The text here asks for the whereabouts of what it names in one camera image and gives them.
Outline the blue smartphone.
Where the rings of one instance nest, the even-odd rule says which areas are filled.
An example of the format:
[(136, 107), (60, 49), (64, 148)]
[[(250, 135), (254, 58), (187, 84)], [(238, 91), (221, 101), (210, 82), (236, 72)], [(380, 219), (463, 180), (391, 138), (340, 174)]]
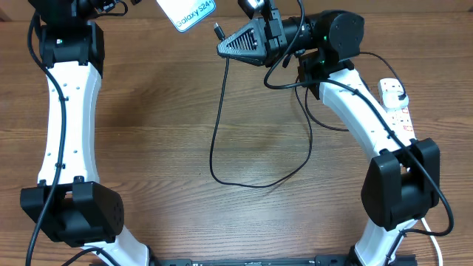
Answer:
[(180, 33), (198, 24), (217, 8), (214, 0), (157, 0), (157, 3)]

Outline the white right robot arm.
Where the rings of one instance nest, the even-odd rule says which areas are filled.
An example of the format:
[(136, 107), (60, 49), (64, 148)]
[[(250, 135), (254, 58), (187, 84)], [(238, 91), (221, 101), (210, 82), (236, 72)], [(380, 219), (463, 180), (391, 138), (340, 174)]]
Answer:
[(396, 86), (374, 97), (355, 69), (364, 19), (345, 10), (302, 13), (284, 19), (273, 1), (241, 1), (248, 23), (232, 35), (214, 26), (217, 53), (274, 70), (299, 61), (292, 88), (331, 108), (369, 160), (361, 189), (368, 220), (361, 238), (345, 255), (317, 255), (311, 265), (415, 265), (399, 256), (402, 240), (416, 223), (447, 200), (440, 189), (440, 150), (431, 139), (418, 140), (400, 117), (406, 90)]

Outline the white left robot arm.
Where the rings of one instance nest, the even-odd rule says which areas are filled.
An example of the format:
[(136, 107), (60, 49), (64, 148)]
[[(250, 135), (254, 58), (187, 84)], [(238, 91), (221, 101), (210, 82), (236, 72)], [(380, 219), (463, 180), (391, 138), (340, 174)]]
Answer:
[(152, 249), (125, 225), (123, 200), (102, 185), (95, 161), (95, 111), (103, 79), (103, 30), (96, 19), (115, 15), (115, 1), (31, 0), (27, 42), (47, 77), (47, 144), (37, 183), (20, 194), (35, 227), (25, 262), (40, 233), (95, 254), (104, 265), (157, 265)]

